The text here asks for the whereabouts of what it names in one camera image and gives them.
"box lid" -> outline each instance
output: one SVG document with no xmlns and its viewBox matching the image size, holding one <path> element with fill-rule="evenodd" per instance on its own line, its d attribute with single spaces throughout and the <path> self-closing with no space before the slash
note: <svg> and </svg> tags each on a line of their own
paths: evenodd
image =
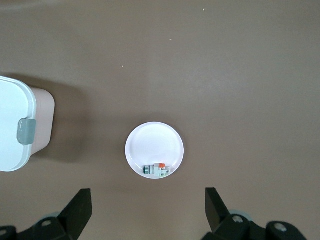
<svg viewBox="0 0 320 240">
<path fill-rule="evenodd" d="M 23 167 L 36 132 L 36 97 L 21 81 L 0 76 L 0 171 Z"/>
</svg>

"white plate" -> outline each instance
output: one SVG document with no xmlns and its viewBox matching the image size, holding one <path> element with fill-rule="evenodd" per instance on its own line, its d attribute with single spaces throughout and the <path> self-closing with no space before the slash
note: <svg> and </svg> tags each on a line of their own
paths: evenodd
<svg viewBox="0 0 320 240">
<path fill-rule="evenodd" d="M 173 174 L 184 158 L 184 144 L 179 134 L 167 124 L 147 122 L 129 135 L 125 144 L 125 156 L 130 167 L 147 179 L 162 179 L 144 174 L 145 165 L 165 164 Z"/>
</svg>

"gray latch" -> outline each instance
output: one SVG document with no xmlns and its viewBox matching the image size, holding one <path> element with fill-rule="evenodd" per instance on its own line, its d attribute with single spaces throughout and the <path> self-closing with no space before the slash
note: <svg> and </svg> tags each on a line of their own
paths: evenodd
<svg viewBox="0 0 320 240">
<path fill-rule="evenodd" d="M 36 135 L 36 123 L 35 119 L 23 118 L 18 124 L 18 142 L 22 145 L 30 145 L 34 143 Z"/>
</svg>

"white lid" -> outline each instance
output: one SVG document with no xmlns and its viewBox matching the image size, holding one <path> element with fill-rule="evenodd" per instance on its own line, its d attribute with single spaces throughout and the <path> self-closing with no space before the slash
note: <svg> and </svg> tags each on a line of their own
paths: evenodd
<svg viewBox="0 0 320 240">
<path fill-rule="evenodd" d="M 36 97 L 26 84 L 0 76 L 0 171 L 15 171 L 28 162 L 32 144 L 20 143 L 18 132 L 27 122 L 35 130 L 36 110 Z"/>
</svg>

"plastic storage box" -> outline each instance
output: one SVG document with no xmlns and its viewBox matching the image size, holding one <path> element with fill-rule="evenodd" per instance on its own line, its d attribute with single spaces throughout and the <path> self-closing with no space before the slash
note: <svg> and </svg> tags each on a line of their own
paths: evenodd
<svg viewBox="0 0 320 240">
<path fill-rule="evenodd" d="M 54 110 L 46 90 L 0 76 L 0 171 L 22 168 L 49 144 Z"/>
</svg>

